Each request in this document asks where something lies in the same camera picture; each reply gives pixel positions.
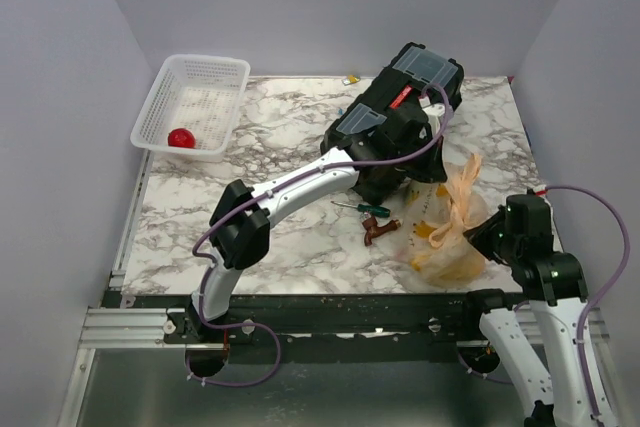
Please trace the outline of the translucent orange plastic bag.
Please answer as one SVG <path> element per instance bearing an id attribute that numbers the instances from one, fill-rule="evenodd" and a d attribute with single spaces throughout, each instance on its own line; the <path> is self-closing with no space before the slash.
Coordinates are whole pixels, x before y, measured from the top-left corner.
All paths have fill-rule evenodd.
<path id="1" fill-rule="evenodd" d="M 488 206 L 474 190 L 482 156 L 445 163 L 443 183 L 408 184 L 397 258 L 427 284 L 462 287 L 480 276 L 486 260 L 464 233 L 488 219 Z"/>

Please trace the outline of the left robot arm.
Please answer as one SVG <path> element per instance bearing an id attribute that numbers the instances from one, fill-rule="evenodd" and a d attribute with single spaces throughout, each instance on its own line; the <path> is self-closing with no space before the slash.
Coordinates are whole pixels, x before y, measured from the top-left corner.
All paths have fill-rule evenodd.
<path id="1" fill-rule="evenodd" d="M 402 177 L 417 178 L 442 170 L 442 137 L 453 109 L 445 105 L 418 107 L 426 119 L 416 128 L 394 127 L 389 147 L 377 147 L 373 137 L 380 124 L 341 140 L 321 157 L 280 178 L 253 186 L 236 180 L 226 186 L 192 254 L 210 265 L 191 299 L 194 311 L 187 329 L 201 342 L 214 340 L 221 317 L 244 270 L 261 261 L 270 249 L 271 229 L 286 217 L 330 194 L 360 187 L 388 168 Z"/>

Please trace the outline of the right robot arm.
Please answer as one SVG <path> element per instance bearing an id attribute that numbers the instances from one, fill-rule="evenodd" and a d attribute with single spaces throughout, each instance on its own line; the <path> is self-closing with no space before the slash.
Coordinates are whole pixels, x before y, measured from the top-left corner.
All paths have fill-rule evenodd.
<path id="1" fill-rule="evenodd" d="M 485 337 L 509 375 L 526 426 L 616 426 L 588 325 L 589 298 L 578 259 L 554 247 L 545 189 L 510 195 L 497 212 L 465 231 L 486 259 L 507 266 L 537 322 L 538 356 L 517 320 L 518 304 L 500 289 L 471 291 L 460 326 Z"/>

